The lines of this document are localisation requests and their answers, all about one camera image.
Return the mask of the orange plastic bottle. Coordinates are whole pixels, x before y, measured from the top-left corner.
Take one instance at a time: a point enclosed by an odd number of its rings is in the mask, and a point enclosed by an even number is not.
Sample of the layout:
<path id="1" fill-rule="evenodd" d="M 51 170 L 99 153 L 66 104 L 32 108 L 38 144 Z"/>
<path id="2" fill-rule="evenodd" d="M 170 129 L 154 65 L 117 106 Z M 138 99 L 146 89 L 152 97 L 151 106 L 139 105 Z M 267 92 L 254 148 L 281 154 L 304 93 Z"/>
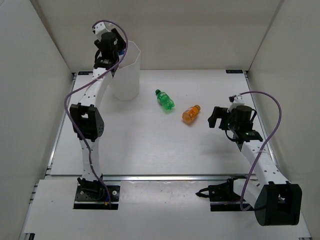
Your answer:
<path id="1" fill-rule="evenodd" d="M 191 124 L 198 116 L 201 107 L 199 105 L 194 105 L 182 113 L 182 121 L 186 124 Z"/>

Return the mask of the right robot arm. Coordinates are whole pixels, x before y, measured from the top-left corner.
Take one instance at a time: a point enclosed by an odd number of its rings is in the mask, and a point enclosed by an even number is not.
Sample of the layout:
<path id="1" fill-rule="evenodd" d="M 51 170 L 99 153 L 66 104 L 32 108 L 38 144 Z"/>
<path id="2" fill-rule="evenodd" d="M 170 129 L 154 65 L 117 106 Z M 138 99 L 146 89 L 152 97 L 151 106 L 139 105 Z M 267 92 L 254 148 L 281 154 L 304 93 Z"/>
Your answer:
<path id="1" fill-rule="evenodd" d="M 232 132 L 231 142 L 237 144 L 258 179 L 247 183 L 237 179 L 225 186 L 224 193 L 230 200 L 238 199 L 243 191 L 244 200 L 254 209 L 261 226 L 296 226 L 300 220 L 302 189 L 283 176 L 263 146 L 263 138 L 253 129 L 256 110 L 238 105 L 232 110 L 215 106 L 208 118 L 210 128 L 220 120 L 219 129 Z"/>

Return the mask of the green plastic bottle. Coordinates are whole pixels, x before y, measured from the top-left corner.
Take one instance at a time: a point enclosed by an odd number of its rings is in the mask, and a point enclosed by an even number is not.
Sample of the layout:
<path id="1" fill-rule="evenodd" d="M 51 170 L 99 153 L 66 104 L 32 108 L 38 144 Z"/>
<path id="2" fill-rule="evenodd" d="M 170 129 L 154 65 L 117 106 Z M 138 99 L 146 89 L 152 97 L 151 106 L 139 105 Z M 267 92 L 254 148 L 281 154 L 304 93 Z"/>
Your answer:
<path id="1" fill-rule="evenodd" d="M 155 91 L 156 98 L 159 104 L 167 111 L 171 111 L 175 107 L 174 101 L 169 97 L 166 92 L 159 89 Z"/>

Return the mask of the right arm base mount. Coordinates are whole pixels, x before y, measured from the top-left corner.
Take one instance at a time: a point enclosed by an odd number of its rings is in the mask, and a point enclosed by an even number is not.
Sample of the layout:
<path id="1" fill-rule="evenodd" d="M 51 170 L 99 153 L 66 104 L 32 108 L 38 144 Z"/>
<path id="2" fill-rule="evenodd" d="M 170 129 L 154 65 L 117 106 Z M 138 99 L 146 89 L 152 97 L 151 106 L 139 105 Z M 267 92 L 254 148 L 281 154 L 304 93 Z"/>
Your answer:
<path id="1" fill-rule="evenodd" d="M 240 195 L 233 190 L 236 180 L 245 180 L 245 176 L 231 176 L 226 182 L 211 184 L 200 189 L 195 195 L 209 199 L 211 212 L 241 212 Z"/>

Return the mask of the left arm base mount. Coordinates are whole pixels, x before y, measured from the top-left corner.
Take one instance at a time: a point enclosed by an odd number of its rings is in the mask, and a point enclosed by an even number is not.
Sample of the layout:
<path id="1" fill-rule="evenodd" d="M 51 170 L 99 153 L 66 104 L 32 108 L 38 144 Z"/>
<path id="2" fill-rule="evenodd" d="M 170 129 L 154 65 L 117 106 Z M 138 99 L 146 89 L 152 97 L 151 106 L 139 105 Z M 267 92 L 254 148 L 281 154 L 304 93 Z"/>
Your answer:
<path id="1" fill-rule="evenodd" d="M 120 185 L 107 185 L 108 194 L 98 180 L 87 181 L 78 177 L 77 182 L 73 203 L 75 210 L 118 210 Z"/>

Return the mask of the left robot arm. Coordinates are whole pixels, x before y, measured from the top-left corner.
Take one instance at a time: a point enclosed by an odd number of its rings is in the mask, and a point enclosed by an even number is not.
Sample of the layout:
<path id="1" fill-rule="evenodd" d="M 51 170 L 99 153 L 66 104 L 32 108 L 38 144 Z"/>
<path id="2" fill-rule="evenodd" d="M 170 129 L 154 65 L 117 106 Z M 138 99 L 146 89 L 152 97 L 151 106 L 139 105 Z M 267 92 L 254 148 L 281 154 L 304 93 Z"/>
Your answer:
<path id="1" fill-rule="evenodd" d="M 93 83 L 85 88 L 78 103 L 70 105 L 69 113 L 82 148 L 83 174 L 78 178 L 78 183 L 93 200 L 100 200 L 107 191 L 102 183 L 99 163 L 99 139 L 105 128 L 99 106 L 127 44 L 116 28 L 105 27 L 102 23 L 93 27 L 93 33 L 97 37 L 94 42 L 97 52 L 92 72 Z"/>

